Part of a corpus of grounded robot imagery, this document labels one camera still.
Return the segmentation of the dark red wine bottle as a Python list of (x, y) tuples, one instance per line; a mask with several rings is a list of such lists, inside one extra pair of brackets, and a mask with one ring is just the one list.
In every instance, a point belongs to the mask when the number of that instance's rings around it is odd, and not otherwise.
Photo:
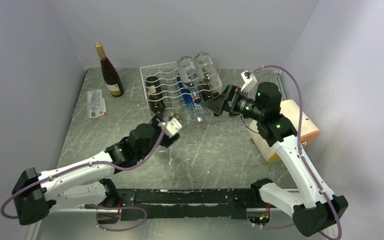
[(103, 45), (100, 42), (97, 42), (95, 44), (95, 49), (100, 60), (100, 67), (102, 71), (103, 80), (110, 95), (115, 98), (121, 97), (125, 93), (125, 90), (116, 68), (108, 59), (104, 51)]

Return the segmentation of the clear bottle orange label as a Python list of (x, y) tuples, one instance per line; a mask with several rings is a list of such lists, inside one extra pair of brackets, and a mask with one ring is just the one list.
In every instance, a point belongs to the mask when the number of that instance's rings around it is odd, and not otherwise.
[(178, 121), (181, 121), (181, 115), (178, 112), (173, 112), (170, 117), (175, 118)]

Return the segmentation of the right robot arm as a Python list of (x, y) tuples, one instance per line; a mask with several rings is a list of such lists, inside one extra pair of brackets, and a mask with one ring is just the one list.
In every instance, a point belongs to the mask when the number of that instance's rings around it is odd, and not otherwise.
[(276, 84), (263, 82), (251, 99), (238, 86), (225, 90), (203, 105), (216, 116), (227, 112), (256, 121), (258, 134), (280, 157), (295, 182), (298, 192), (292, 193), (265, 178), (251, 185), (250, 202), (255, 207), (265, 203), (277, 207), (292, 218), (294, 226), (310, 237), (332, 226), (337, 227), (336, 240), (342, 236), (341, 216), (349, 204), (343, 195), (327, 186), (312, 165), (301, 143), (300, 133), (281, 114), (282, 94)]

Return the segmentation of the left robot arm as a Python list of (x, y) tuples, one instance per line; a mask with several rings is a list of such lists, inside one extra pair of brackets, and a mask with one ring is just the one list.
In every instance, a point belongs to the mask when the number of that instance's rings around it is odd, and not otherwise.
[(170, 147), (180, 138), (183, 125), (172, 117), (156, 114), (141, 123), (119, 142), (85, 160), (52, 170), (25, 169), (0, 209), (2, 216), (13, 202), (21, 226), (31, 225), (60, 209), (80, 205), (112, 208), (119, 194), (110, 176), (142, 166), (160, 146)]

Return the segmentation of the dark bottle silver cap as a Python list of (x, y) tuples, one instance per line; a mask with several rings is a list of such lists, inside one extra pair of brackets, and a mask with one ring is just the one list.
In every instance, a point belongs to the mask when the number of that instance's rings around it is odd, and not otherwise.
[(212, 100), (213, 98), (220, 95), (216, 88), (214, 88), (210, 83), (204, 81), (199, 82), (198, 91), (204, 102), (208, 102), (209, 100)]

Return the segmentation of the blue vodka bottle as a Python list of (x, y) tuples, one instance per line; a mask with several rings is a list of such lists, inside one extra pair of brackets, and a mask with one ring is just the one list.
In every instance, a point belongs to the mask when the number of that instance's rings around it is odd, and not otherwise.
[(180, 90), (180, 95), (188, 110), (189, 116), (192, 120), (196, 120), (200, 123), (204, 122), (204, 109), (201, 103), (195, 103), (191, 92), (188, 88), (184, 87), (181, 77), (178, 75), (176, 78), (177, 85)]

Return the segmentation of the dark green wine bottle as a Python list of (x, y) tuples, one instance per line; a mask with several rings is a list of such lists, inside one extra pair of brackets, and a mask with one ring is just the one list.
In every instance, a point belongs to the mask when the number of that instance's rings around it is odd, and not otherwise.
[(166, 105), (163, 100), (163, 93), (159, 78), (156, 76), (146, 78), (145, 88), (148, 96), (150, 111), (154, 114), (162, 114), (166, 109)]

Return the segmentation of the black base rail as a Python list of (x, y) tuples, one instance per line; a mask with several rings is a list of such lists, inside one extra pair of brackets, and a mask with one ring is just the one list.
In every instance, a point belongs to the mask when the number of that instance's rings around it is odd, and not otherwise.
[(100, 207), (125, 207), (120, 221), (148, 219), (259, 218), (269, 204), (258, 200), (250, 188), (129, 189), (118, 188), (99, 203)]

